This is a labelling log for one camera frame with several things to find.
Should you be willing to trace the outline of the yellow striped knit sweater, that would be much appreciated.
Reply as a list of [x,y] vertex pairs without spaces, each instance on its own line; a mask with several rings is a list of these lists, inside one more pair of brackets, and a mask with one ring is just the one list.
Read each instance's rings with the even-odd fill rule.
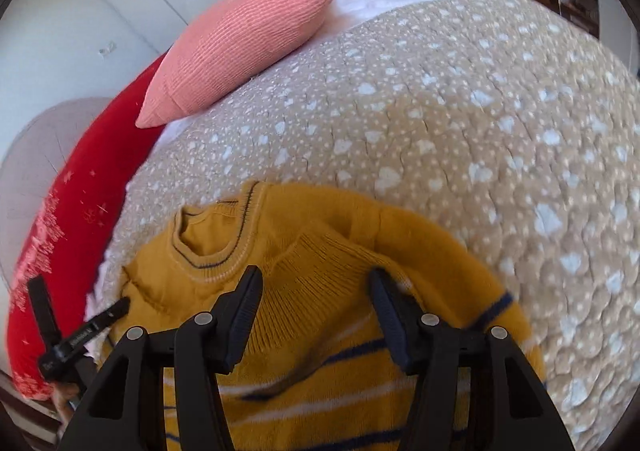
[[128,315],[111,329],[171,330],[213,307],[246,268],[264,290],[240,364],[218,381],[239,450],[393,450],[416,382],[393,362],[368,295],[385,269],[453,327],[505,327],[537,373],[520,306],[451,235],[414,212],[298,183],[248,182],[185,207],[122,268]]

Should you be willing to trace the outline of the red patterned pillow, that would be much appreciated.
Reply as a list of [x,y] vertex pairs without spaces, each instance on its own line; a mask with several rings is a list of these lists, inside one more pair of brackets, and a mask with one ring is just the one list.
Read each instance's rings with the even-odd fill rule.
[[46,401],[52,395],[38,370],[46,346],[32,313],[27,282],[43,277],[63,335],[81,326],[87,296],[124,206],[126,185],[162,133],[158,127],[136,126],[159,67],[158,61],[149,65],[80,137],[28,232],[13,272],[6,328],[12,379],[26,399]]

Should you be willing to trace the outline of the round white side table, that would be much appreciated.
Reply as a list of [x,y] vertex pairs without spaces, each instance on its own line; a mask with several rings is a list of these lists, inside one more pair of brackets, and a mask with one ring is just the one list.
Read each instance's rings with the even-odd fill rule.
[[56,104],[17,135],[1,163],[1,276],[12,281],[28,231],[41,202],[91,123],[110,104],[84,98]]

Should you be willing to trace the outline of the beige spotted bed blanket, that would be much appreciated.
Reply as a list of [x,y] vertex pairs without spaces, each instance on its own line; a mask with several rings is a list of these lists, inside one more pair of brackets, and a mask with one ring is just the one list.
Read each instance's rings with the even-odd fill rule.
[[410,4],[190,118],[131,180],[96,304],[185,207],[248,182],[354,192],[451,235],[522,309],[578,450],[639,386],[639,83],[530,0]]

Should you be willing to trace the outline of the pink knit pillow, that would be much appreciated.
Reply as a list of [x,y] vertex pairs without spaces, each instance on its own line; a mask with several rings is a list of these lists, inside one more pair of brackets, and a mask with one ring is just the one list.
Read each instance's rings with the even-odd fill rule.
[[169,48],[136,126],[166,125],[204,111],[306,44],[333,0],[220,0]]

